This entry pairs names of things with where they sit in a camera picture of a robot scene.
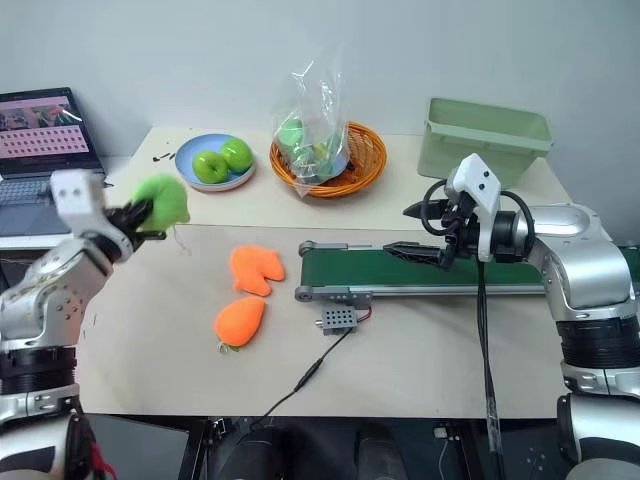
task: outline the plastic bag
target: plastic bag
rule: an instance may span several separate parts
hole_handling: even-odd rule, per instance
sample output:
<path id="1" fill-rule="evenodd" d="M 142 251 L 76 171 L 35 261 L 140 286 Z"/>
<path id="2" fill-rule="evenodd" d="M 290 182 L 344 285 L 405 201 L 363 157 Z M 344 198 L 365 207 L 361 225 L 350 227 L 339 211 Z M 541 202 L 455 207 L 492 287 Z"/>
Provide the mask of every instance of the plastic bag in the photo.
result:
<path id="1" fill-rule="evenodd" d="M 301 71 L 289 74 L 274 108 L 273 139 L 301 197 L 340 175 L 349 162 L 341 50 L 325 49 Z"/>

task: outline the conveyor belt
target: conveyor belt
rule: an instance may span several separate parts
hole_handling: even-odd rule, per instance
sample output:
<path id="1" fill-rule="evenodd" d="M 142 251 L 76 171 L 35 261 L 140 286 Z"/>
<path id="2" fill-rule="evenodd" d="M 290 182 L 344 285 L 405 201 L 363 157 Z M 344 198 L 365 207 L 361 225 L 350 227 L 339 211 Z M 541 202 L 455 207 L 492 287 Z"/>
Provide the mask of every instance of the conveyor belt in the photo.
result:
<path id="1" fill-rule="evenodd" d="M 621 249 L 640 281 L 640 251 Z M 332 300 L 367 306 L 373 296 L 475 294 L 474 259 L 457 259 L 449 271 L 410 263 L 384 250 L 346 244 L 301 245 L 302 279 L 296 289 L 300 301 Z M 490 294 L 541 294 L 540 275 L 530 265 L 489 263 L 485 268 Z"/>

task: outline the wire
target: wire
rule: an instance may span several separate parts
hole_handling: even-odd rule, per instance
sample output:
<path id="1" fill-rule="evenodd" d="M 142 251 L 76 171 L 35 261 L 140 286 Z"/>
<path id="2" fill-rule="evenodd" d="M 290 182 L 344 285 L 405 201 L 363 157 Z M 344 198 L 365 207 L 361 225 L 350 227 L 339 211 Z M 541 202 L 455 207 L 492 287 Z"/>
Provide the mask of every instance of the wire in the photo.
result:
<path id="1" fill-rule="evenodd" d="M 175 225 L 171 227 L 173 229 L 173 238 L 176 243 L 180 246 L 180 255 L 186 255 L 190 257 L 192 255 L 191 249 L 184 244 L 182 240 L 182 236 L 178 233 L 178 229 Z"/>
<path id="2" fill-rule="evenodd" d="M 489 451 L 497 478 L 506 478 L 504 471 L 504 457 L 502 454 L 502 437 L 500 434 L 500 418 L 496 406 L 496 393 L 493 387 L 493 376 L 489 363 L 489 331 L 487 324 L 487 288 L 484 278 L 484 263 L 476 258 L 478 266 L 478 335 L 480 336 L 480 348 L 484 366 L 484 390 L 487 402 L 487 438 Z"/>
<path id="3" fill-rule="evenodd" d="M 527 222 L 527 238 L 524 241 L 524 257 L 528 258 L 531 250 L 533 249 L 533 242 L 535 241 L 536 237 L 536 227 L 533 221 L 533 215 L 531 215 L 531 210 L 529 210 L 529 206 L 525 203 L 525 201 L 513 192 L 503 190 L 500 192 L 500 195 L 508 197 L 516 202 L 516 204 L 518 204 L 518 206 L 520 207 L 520 210 L 522 210 L 524 219 Z"/>
<path id="4" fill-rule="evenodd" d="M 422 199 L 422 203 L 420 204 L 420 220 L 422 221 L 422 226 L 424 229 L 429 232 L 431 235 L 435 235 L 441 237 L 442 235 L 446 235 L 454 228 L 457 227 L 457 223 L 453 222 L 447 228 L 435 228 L 432 227 L 429 223 L 429 218 L 427 218 L 427 207 L 429 206 L 429 201 L 433 196 L 433 193 L 440 187 L 447 184 L 446 180 L 438 180 L 436 183 L 431 185 L 427 190 L 427 193 L 424 194 L 424 198 Z"/>
<path id="5" fill-rule="evenodd" d="M 365 320 L 370 318 L 371 313 L 372 313 L 372 310 L 371 310 L 371 307 L 369 307 L 368 312 L 364 314 L 362 317 L 358 318 L 358 323 L 364 322 Z M 309 380 L 311 380 L 311 377 L 315 375 L 315 373 L 318 371 L 318 369 L 320 368 L 320 365 L 322 365 L 322 362 L 327 357 L 327 355 L 329 355 L 334 348 L 340 345 L 340 342 L 342 342 L 345 338 L 347 338 L 347 335 L 349 335 L 352 331 L 353 331 L 353 328 L 349 328 L 342 335 L 340 335 L 340 338 L 335 342 L 333 342 L 333 344 L 322 354 L 322 356 L 320 356 L 320 358 L 318 358 L 315 362 L 313 362 L 313 364 L 307 369 L 304 375 L 300 377 L 300 380 L 298 380 L 298 383 L 296 384 L 296 386 L 293 387 L 293 390 L 291 390 L 288 394 L 286 394 L 284 397 L 282 397 L 280 400 L 274 403 L 273 406 L 269 410 L 267 410 L 264 415 L 262 415 L 258 419 L 251 422 L 251 425 L 249 425 L 249 428 L 253 430 L 256 425 L 262 423 L 265 418 L 271 415 L 271 413 L 276 408 L 278 408 L 280 405 L 282 405 L 284 402 L 286 402 L 291 397 L 293 397 L 296 393 L 298 393 L 298 391 L 302 387 L 304 387 Z"/>
<path id="6" fill-rule="evenodd" d="M 369 309 L 367 310 L 367 313 L 365 313 L 363 316 L 358 318 L 358 323 L 364 322 L 365 320 L 368 320 L 369 318 L 371 318 L 372 313 L 373 311 L 371 310 L 371 307 L 369 307 Z"/>
<path id="7" fill-rule="evenodd" d="M 440 480 L 445 480 L 444 473 L 442 472 L 442 460 L 444 459 L 444 454 L 446 453 L 448 446 L 449 440 L 445 438 L 444 445 L 442 446 L 442 451 L 440 452 L 440 458 L 438 459 L 438 472 L 440 472 Z"/>

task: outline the red wire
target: red wire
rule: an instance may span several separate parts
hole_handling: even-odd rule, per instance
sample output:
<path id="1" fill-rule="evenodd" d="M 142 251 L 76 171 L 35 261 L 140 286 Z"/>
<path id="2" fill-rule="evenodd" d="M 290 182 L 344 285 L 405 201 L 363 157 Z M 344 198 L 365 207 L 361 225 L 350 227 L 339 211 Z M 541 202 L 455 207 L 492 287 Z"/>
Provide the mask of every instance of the red wire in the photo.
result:
<path id="1" fill-rule="evenodd" d="M 113 467 L 109 465 L 107 462 L 105 462 L 104 458 L 102 458 L 102 453 L 100 453 L 100 448 L 98 447 L 97 443 L 91 444 L 91 454 L 92 454 L 91 466 L 95 470 L 98 470 L 100 472 L 107 472 L 109 475 L 111 475 L 113 480 L 118 480 L 118 477 L 116 477 L 116 472 L 113 469 Z"/>
<path id="2" fill-rule="evenodd" d="M 367 313 L 365 313 L 363 316 L 358 318 L 358 323 L 364 322 L 365 320 L 371 318 L 372 313 L 373 313 L 373 310 L 371 309 L 371 307 L 369 307 L 369 309 L 367 310 Z"/>

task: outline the orange plush toy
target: orange plush toy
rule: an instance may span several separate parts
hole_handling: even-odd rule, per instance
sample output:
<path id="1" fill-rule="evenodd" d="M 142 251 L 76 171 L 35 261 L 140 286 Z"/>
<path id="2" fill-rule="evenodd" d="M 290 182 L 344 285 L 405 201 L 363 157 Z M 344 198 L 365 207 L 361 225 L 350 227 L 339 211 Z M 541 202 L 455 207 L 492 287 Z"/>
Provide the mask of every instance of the orange plush toy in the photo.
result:
<path id="1" fill-rule="evenodd" d="M 216 317 L 213 329 L 220 339 L 218 349 L 237 350 L 249 343 L 262 322 L 265 301 L 258 297 L 246 297 L 227 305 Z"/>
<path id="2" fill-rule="evenodd" d="M 242 245 L 231 252 L 233 288 L 266 297 L 271 287 L 265 280 L 284 280 L 284 267 L 276 250 Z"/>

